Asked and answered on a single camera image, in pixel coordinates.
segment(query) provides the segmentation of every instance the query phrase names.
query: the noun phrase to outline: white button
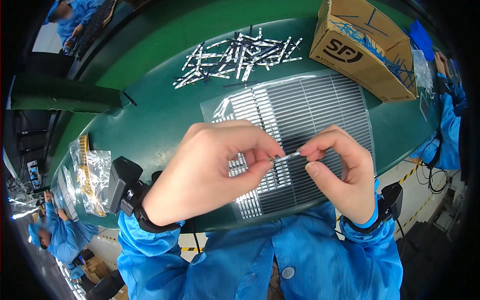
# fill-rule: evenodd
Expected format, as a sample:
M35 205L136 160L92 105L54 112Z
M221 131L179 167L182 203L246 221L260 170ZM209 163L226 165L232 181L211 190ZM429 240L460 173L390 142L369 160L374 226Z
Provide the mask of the white button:
M295 274L295 270L292 267L286 267L282 271L282 277L285 278L285 279L292 278L293 274Z

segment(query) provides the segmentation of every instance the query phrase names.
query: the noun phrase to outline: green table surface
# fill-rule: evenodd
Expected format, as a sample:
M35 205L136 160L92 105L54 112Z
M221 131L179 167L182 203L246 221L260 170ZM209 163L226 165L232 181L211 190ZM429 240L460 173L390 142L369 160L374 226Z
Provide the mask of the green table surface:
M200 103L238 89L223 88L222 85L236 80L222 78L213 78L205 85L188 85L178 90L173 88L172 77L184 74L181 67L185 56L205 40L208 45L224 37L232 37L235 30L247 33L250 24L258 24L254 26L254 32L262 27L266 38L285 39L292 36L296 40L303 37L300 49L294 52L294 57L302 56L303 60L272 67L269 72L258 69L250 75L249 80L264 82L327 68L308 58L319 1L304 0L293 6L286 0L246 2L245 7L254 6L256 9L242 9L242 14L232 14L231 3L227 0L203 1L201 5L193 6L189 4L195 2L188 0L182 6L188 7L185 12L180 12L183 8L173 4L156 4L139 17L140 21L133 20L132 28L127 26L119 32L119 36L131 35L142 26L151 31L126 51L96 84L125 88L138 106L127 106L116 116L75 114L60 141L53 168L65 164L72 171L67 145L82 132L89 134L92 149L110 150L112 159L124 156L142 166L144 173L141 180L149 183L151 174L167 165L188 127L203 121ZM407 28L414 21L382 3L371 2L400 28ZM432 40L439 44L434 36ZM115 43L119 44L117 38L112 39L105 49L114 48ZM430 107L428 121L425 121L419 109L419 98L383 104L368 91L363 92L372 123L377 175L381 175L418 148L434 132L438 126L438 114L434 106ZM428 97L422 90L419 90L419 95ZM49 174L49 178L56 180L58 171L53 171L55 174ZM85 214L81 203L77 203L76 208L81 221L108 228L117 227L118 215L99 218ZM197 232L238 226L228 206L195 218L193 224Z

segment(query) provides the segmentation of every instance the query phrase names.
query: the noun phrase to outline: white floor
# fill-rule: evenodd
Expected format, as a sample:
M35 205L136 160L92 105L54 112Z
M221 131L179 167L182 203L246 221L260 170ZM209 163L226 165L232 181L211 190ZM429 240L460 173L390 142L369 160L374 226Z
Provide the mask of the white floor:
M386 185L389 185L395 181L399 181L406 174L409 174L413 168L415 168L415 164L412 162L400 162L398 165L396 165L391 170L379 177L380 186L377 192L380 193L382 188ZM420 182L425 183L427 180L423 177L420 168L417 170L417 173ZM449 171L450 176L454 173L455 171ZM463 183L460 182L459 178L460 173L457 173L453 179L453 186L463 186ZM437 173L433 177L433 187L441 187L445 183L445 180L445 175L442 172ZM427 221L430 218L430 216L434 213L435 209L439 205L443 194L432 195L432 193L428 190L427 185L419 184L415 173L413 173L402 183L402 187L403 203L402 211L398 220L400 221L400 224L402 224L403 231L406 234L416 221ZM400 237L401 233L397 225L395 229L395 240ZM197 238L200 247L204 247L207 240L205 234L197 233ZM184 248L195 248L196 244L193 234L180 234L179 245L180 247ZM99 228L99 236L94 237L92 241L87 245L87 247L92 250L95 255L105 260L107 265L112 270L117 269L117 257L121 252L121 247L118 244L118 230ZM196 254L197 251L182 251L181 256L185 260L191 261Z

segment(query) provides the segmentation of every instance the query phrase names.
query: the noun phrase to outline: sf logo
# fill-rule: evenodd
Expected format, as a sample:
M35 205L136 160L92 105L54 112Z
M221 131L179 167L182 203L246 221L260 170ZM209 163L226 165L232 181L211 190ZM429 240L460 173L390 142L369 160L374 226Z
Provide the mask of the sf logo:
M357 52L357 51L353 50L352 48L350 48L349 46L343 46L340 50L338 50L338 48L342 45L343 45L342 42L340 42L337 39L332 38L332 40L330 41L330 44L327 45L326 49L324 49L324 52L326 54L328 54L330 57L333 57L334 59L339 60L339 61L343 61L343 62L356 62L356 61L359 61L361 59L361 57L363 56L363 54L360 53L360 51ZM331 51L336 51L336 54L338 56L329 52L329 51L327 51L327 49L329 49Z

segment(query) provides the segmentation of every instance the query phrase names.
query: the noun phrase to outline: worker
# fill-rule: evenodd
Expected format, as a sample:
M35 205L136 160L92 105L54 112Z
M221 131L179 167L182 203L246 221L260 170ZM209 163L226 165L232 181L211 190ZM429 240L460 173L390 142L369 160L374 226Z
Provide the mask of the worker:
M98 235L98 228L81 221L73 222L63 209L58 210L57 216L51 192L45 191L44 197L47 217L28 226L32 243L48 250L62 263L72 264L83 247Z
M318 161L330 147L345 162L342 180ZM190 127L138 206L141 225L138 213L120 214L117 264L129 299L268 299L270 286L279 287L277 294L285 299L399 299L403 269L395 224L376 222L380 195L370 152L335 125L299 151L309 162L306 172L330 202L274 221L210 232L203 252L189 263L180 256L176 227L255 189L274 165L270 157L285 156L276 140L247 120ZM238 152L249 167L231 178L228 160ZM343 215L345 240L335 232L334 207ZM145 224L152 230L143 230ZM275 268L279 284L271 278Z
M67 53L73 49L92 15L104 0L58 0L53 3L43 25L57 23L57 33Z
M465 92L462 92L463 88L461 85L456 86L451 80L450 72L448 72L451 81L449 85L446 76L448 66L446 64L446 58L441 58L442 55L443 54L439 52L435 53L439 99L442 103L440 127L420 148L410 154L410 157L413 159L421 158L428 168L435 167L442 170L456 170L460 169L460 155L458 153L460 114L466 107L466 99ZM457 106L455 107L453 104L454 97L457 99Z

